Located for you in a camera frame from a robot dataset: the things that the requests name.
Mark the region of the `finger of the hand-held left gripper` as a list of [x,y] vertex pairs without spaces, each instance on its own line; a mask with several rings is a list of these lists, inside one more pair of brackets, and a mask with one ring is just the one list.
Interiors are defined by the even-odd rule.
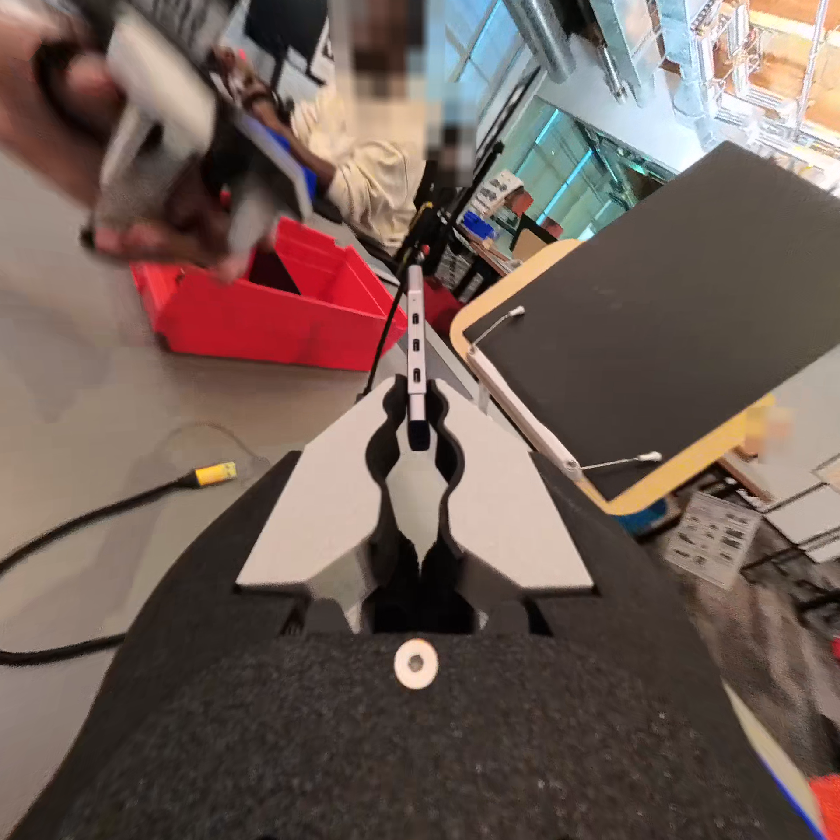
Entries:
[[228,248],[243,254],[273,234],[281,218],[307,222],[317,182],[289,151],[285,140],[242,110],[232,118],[245,152],[244,170],[231,187]]

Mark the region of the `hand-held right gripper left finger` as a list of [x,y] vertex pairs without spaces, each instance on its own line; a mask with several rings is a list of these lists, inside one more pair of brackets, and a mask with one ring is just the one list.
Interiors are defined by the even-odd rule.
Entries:
[[372,632],[372,596],[417,565],[387,478],[401,448],[407,380],[394,375],[300,453],[235,585],[310,603],[334,601],[355,632]]

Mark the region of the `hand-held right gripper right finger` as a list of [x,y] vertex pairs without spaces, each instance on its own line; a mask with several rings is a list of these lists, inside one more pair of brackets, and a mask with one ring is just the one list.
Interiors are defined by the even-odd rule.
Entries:
[[427,388],[445,488],[424,557],[424,629],[549,632],[540,603],[595,584],[529,451],[442,380]]

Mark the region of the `red plastic bin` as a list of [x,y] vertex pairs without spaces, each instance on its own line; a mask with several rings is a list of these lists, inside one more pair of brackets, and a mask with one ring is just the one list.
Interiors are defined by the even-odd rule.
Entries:
[[189,266],[133,264],[154,336],[176,354],[368,372],[392,297],[356,248],[283,217],[280,257],[301,295],[225,285]]
[[424,278],[423,293],[425,317],[428,322],[444,316],[453,318],[463,306],[450,289],[433,277]]

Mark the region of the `black cable orange plugs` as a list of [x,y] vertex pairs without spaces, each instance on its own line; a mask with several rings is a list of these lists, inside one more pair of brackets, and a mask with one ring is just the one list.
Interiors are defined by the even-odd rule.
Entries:
[[[7,554],[1,560],[1,575],[5,576],[6,573],[24,562],[32,554],[94,523],[116,517],[136,508],[141,508],[182,490],[201,490],[207,487],[224,485],[235,480],[237,477],[238,470],[236,463],[233,461],[200,467],[163,485],[115,501],[106,507],[85,512],[78,517],[62,522],[54,528],[39,534],[13,552]],[[126,636],[126,633],[120,633],[94,637],[74,644],[26,652],[14,652],[2,649],[1,666],[6,668],[26,668],[68,662],[114,650],[122,645]]]

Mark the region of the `grey USB hub with cable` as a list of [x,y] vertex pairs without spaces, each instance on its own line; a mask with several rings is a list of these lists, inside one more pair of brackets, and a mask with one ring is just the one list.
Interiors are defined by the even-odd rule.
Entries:
[[374,352],[368,380],[361,394],[357,396],[357,401],[360,401],[371,393],[396,311],[402,299],[406,298],[407,442],[414,452],[428,451],[431,443],[431,430],[427,419],[425,283],[421,257],[425,237],[437,220],[438,212],[434,203],[425,202],[418,211],[408,236],[394,257],[397,291]]

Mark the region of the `person's left hand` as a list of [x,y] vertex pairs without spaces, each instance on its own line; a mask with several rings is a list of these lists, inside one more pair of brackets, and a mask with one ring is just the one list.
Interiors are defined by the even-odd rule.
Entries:
[[[33,54],[55,23],[51,4],[21,2],[23,13],[10,13],[2,2],[2,146],[44,175],[90,211],[98,174],[98,153],[86,141],[70,140],[40,96],[33,76]],[[243,254],[235,253],[94,253],[115,263],[152,262],[191,265],[212,271],[224,282],[246,276],[256,250],[272,251],[277,231]]]

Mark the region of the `black bin divider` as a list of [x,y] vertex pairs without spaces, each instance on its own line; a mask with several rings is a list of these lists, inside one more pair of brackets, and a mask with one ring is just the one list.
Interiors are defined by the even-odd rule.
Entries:
[[261,287],[300,296],[298,285],[275,251],[256,250],[251,260],[248,281]]

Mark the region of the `teal bag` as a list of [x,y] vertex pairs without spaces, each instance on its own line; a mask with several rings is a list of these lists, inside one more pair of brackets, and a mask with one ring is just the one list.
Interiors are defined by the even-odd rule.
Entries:
[[641,511],[615,516],[614,519],[624,531],[633,538],[638,538],[655,529],[669,515],[667,499],[659,499]]

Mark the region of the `printed paper sheet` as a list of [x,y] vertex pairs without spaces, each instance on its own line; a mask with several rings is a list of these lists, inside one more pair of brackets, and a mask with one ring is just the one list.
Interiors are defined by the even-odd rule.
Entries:
[[745,564],[763,515],[704,491],[689,499],[665,546],[676,569],[728,591]]

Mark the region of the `black stand pole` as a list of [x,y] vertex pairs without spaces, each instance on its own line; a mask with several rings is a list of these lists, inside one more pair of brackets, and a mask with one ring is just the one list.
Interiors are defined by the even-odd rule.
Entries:
[[415,195],[415,214],[403,242],[392,258],[396,275],[400,275],[415,260],[424,246],[436,247],[438,238],[447,228],[452,227],[466,210],[504,148],[505,144],[501,140],[492,144],[483,156],[472,182],[466,187],[446,186],[444,176],[438,173],[438,162],[426,162],[423,178]]

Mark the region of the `printed paper sign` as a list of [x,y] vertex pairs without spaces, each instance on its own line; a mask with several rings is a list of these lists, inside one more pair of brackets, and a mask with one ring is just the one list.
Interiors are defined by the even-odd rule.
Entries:
[[490,216],[523,188],[520,178],[507,170],[486,179],[476,190],[471,207],[480,216]]

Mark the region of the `silver air duct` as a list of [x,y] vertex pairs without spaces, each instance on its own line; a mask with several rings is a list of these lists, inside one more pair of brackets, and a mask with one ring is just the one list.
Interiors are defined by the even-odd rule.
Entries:
[[576,63],[563,27],[563,16],[553,1],[503,2],[520,36],[555,84],[565,83]]

